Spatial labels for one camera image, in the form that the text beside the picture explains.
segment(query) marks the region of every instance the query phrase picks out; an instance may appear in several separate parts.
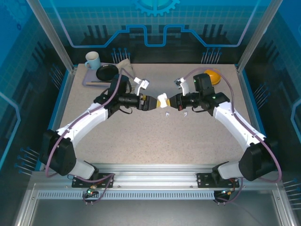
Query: beige tabletop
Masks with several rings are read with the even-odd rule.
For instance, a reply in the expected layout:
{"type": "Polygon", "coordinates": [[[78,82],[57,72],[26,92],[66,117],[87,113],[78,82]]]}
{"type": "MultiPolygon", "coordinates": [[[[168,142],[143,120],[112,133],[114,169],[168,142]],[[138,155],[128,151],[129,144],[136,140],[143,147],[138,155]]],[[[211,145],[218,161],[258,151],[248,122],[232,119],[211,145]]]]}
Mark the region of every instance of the beige tabletop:
{"type": "MultiPolygon", "coordinates": [[[[133,69],[138,78],[150,81],[143,94],[157,97],[165,92],[172,97],[180,92],[174,80],[201,66],[211,65],[133,64],[133,69]]],[[[249,121],[235,66],[212,66],[230,81],[235,108],[249,121]]],[[[100,88],[82,85],[86,72],[86,67],[79,64],[61,126],[82,114],[102,92],[100,88]]],[[[192,76],[187,82],[194,92],[192,76]]],[[[230,98],[230,90],[223,80],[215,86],[215,92],[223,92],[230,98]]],[[[120,164],[218,164],[241,158],[241,147],[219,121],[206,112],[194,113],[191,108],[184,111],[171,107],[148,112],[133,109],[131,115],[118,111],[79,142],[76,156],[90,163],[120,164]]]]}

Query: light blue mug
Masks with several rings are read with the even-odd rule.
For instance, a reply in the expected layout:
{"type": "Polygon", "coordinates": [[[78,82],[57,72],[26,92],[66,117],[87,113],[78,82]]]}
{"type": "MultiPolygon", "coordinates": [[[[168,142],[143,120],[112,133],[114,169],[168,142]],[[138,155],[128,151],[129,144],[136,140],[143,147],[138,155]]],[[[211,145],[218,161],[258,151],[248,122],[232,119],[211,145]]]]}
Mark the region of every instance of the light blue mug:
{"type": "Polygon", "coordinates": [[[97,52],[88,52],[86,54],[86,60],[87,62],[85,62],[85,66],[87,69],[97,70],[101,66],[99,54],[97,52]]]}

